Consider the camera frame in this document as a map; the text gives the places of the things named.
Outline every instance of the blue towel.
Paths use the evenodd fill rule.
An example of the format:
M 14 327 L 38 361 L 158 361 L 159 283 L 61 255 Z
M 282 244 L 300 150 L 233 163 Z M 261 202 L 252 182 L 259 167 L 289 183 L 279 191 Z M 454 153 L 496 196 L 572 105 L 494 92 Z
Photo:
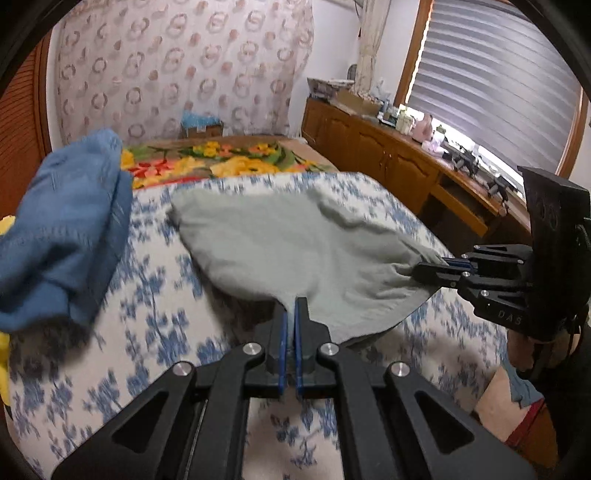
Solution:
M 88 325 L 123 253 L 131 176 L 101 130 L 50 154 L 0 238 L 0 331 L 49 319 Z
M 210 125 L 219 125 L 220 123 L 220 119 L 216 116 L 198 115 L 187 110 L 183 112 L 183 119 L 181 120 L 184 129 L 196 127 L 205 130 Z
M 509 389 L 511 390 L 512 402 L 519 402 L 521 408 L 526 408 L 544 398 L 544 396 L 535 389 L 532 382 L 529 380 L 523 380 L 517 375 L 517 370 L 509 363 L 507 357 L 503 359 L 501 365 L 507 372 L 507 376 L 509 376 Z

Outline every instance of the floral blanket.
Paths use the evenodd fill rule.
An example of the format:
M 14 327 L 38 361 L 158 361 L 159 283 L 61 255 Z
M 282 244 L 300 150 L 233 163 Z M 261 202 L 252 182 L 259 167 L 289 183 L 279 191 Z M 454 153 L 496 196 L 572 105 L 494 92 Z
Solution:
M 11 338 L 12 438 L 42 479 L 175 362 L 216 361 L 250 341 L 255 321 L 271 315 L 272 303 L 265 316 L 260 304 L 237 303 L 193 268 L 167 216 L 173 191 L 188 187 L 269 199 L 320 189 L 356 215 L 450 255 L 361 173 L 234 177 L 134 192 L 128 244 L 92 329 L 56 323 Z M 470 411 L 506 344 L 505 329 L 472 312 L 455 290 L 442 288 L 398 327 L 355 350 L 377 365 L 408 362 Z M 332 400 L 302 401 L 292 388 L 281 401 L 252 399 L 246 431 L 244 480 L 343 480 Z
M 336 171 L 304 160 L 279 143 L 235 146 L 208 141 L 195 145 L 148 144 L 125 149 L 121 168 L 134 177 L 134 189 L 205 179 L 243 177 L 280 172 Z

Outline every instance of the blue floral bedsheet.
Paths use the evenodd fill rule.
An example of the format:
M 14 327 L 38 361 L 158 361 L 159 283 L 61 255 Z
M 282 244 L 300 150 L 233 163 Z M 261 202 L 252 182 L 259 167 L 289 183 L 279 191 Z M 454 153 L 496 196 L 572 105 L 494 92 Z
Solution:
M 442 255 L 441 242 L 378 183 L 362 174 L 320 173 L 218 179 L 196 188 L 221 194 L 322 189 L 350 210 L 398 229 Z M 90 332 L 51 325 L 12 337 L 13 437 L 42 478 L 173 363 L 218 360 L 249 337 L 264 304 L 216 291 L 193 268 L 167 222 L 163 186 L 135 192 L 128 246 Z M 504 329 L 475 317 L 455 291 L 441 289 L 401 325 L 358 345 L 368 361 L 409 362 L 470 410 L 500 364 Z M 330 400 L 252 400 L 245 480 L 340 480 Z

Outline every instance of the cabinet door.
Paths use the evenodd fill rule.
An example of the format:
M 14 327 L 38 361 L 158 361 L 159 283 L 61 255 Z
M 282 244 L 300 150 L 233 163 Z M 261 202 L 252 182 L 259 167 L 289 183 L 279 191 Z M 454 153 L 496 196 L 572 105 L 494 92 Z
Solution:
M 349 144 L 352 139 L 351 117 L 336 108 L 324 121 L 321 140 L 317 150 L 328 158 L 340 171 L 355 171 L 351 169 L 351 151 Z
M 437 169 L 422 159 L 420 153 L 404 145 L 396 145 L 388 157 L 385 187 L 418 215 L 437 181 Z
M 365 173 L 381 184 L 385 181 L 385 166 L 392 139 L 376 129 L 361 125 L 351 155 L 353 171 Z
M 312 148 L 316 147 L 324 120 L 324 109 L 322 106 L 319 102 L 311 98 L 308 98 L 306 102 L 306 111 L 304 112 L 304 119 L 301 123 L 301 136 L 307 140 Z

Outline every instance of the window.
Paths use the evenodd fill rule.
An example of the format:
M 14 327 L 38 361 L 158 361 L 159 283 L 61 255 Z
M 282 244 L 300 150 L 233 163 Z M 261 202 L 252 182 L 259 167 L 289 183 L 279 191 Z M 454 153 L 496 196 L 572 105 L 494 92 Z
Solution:
M 481 145 L 487 163 L 513 169 L 557 171 L 581 105 L 550 42 L 496 0 L 434 0 L 410 83 L 409 107 Z
M 425 116 L 423 112 L 419 112 L 418 110 L 415 110 L 410 107 L 407 107 L 407 111 L 417 120 L 422 120 Z M 435 130 L 440 125 L 446 130 L 446 138 L 450 142 L 461 145 L 467 151 L 471 151 L 472 153 L 474 153 L 474 155 L 476 155 L 478 159 L 480 159 L 480 167 L 486 170 L 490 175 L 503 175 L 503 177 L 507 179 L 510 183 L 512 183 L 513 186 L 517 189 L 515 191 L 515 194 L 521 200 L 525 201 L 525 187 L 523 185 L 523 178 L 521 177 L 521 174 L 519 174 L 519 172 L 517 172 L 511 166 L 507 165 L 495 154 L 488 151 L 485 147 L 477 145 L 473 139 L 467 137 L 459 130 L 456 130 L 455 128 L 450 127 L 449 125 L 438 120 L 437 118 L 434 118 L 432 123 L 433 129 Z

